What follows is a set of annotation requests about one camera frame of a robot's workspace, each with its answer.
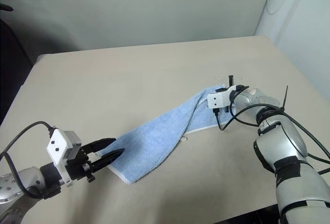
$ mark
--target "blue towel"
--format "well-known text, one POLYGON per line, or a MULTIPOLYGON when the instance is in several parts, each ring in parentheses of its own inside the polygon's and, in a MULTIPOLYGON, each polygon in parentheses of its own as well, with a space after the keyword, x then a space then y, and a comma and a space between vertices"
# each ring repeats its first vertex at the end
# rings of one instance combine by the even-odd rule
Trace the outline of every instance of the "blue towel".
MULTIPOLYGON (((159 166, 184 134, 218 126, 214 113, 207 107, 206 97, 220 87, 202 90, 184 104, 119 137, 97 154, 102 156, 125 148, 108 168, 126 184, 137 181, 159 166)), ((222 124, 231 117, 230 113, 220 110, 222 124)))

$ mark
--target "beige table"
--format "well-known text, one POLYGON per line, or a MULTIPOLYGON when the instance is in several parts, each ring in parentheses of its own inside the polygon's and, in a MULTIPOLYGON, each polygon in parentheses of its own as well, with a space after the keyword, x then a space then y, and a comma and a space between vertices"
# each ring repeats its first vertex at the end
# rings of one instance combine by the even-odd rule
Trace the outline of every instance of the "beige table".
MULTIPOLYGON (((118 137, 229 74, 280 100, 288 84, 287 112, 330 148, 329 104, 266 37, 44 55, 0 128, 0 148, 37 120, 74 130, 83 143, 118 137)), ((104 169, 93 183, 83 179, 42 200, 23 223, 213 223, 274 204, 274 176, 254 154, 256 135, 239 123, 190 135, 137 183, 104 169)), ((45 128, 36 127, 10 154, 19 169, 42 166, 50 162, 47 143, 45 128)), ((2 162, 0 173, 8 170, 2 162)))

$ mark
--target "towel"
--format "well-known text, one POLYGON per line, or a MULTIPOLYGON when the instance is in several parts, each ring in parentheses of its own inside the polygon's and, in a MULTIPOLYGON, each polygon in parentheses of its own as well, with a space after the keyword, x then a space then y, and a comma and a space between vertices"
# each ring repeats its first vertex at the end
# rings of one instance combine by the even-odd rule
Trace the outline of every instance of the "towel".
MULTIPOLYGON (((218 126, 213 111, 207 107, 206 98, 220 87, 223 86, 202 90, 182 105, 120 136, 97 154, 102 156, 125 148, 108 168, 126 184, 139 180, 166 159, 182 136, 218 126)), ((227 123, 231 117, 230 113, 220 109, 221 124, 227 123)))

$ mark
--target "white wall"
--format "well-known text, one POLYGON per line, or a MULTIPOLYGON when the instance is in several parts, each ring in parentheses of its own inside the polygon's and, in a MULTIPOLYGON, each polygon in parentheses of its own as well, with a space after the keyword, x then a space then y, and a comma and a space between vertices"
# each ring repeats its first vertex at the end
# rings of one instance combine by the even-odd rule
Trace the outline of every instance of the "white wall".
POLYGON ((330 0, 271 3, 280 9, 270 15, 265 6, 256 34, 267 35, 330 102, 330 0))
POLYGON ((28 53, 253 35, 266 0, 1 0, 28 53))

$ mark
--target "table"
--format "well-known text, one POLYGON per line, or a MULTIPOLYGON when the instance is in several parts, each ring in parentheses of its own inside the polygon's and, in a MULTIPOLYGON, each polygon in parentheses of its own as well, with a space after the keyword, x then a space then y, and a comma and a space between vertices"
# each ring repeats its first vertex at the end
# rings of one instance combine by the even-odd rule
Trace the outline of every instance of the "table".
MULTIPOLYGON (((255 36, 43 55, 0 127, 1 149, 37 120, 75 131, 83 144, 118 137, 205 87, 227 83, 229 74, 279 100, 289 85, 287 112, 330 148, 329 103, 266 37, 255 36)), ((12 147, 18 169, 51 161, 47 135, 35 127, 12 147)), ((76 181, 40 201, 23 223, 213 223, 274 204, 274 175, 253 151, 256 136, 256 128, 240 123, 192 134, 137 183, 103 169, 94 182, 76 181)), ((8 171, 2 162, 0 173, 8 171)))

